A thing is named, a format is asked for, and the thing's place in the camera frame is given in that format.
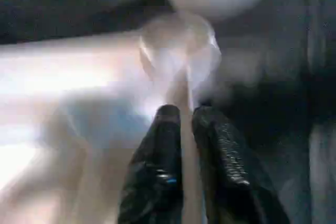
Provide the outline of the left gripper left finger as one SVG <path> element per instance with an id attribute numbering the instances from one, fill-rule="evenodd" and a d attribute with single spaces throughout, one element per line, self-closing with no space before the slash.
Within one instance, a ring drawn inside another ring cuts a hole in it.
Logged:
<path id="1" fill-rule="evenodd" d="M 180 111 L 166 104 L 132 156 L 117 222 L 181 223 L 183 201 Z"/>

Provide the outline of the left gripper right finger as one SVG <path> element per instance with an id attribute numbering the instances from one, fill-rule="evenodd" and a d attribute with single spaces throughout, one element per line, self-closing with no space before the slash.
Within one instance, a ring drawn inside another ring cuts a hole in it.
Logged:
<path id="1" fill-rule="evenodd" d="M 220 110 L 197 108 L 192 131 L 208 223 L 290 222 L 258 157 Z"/>

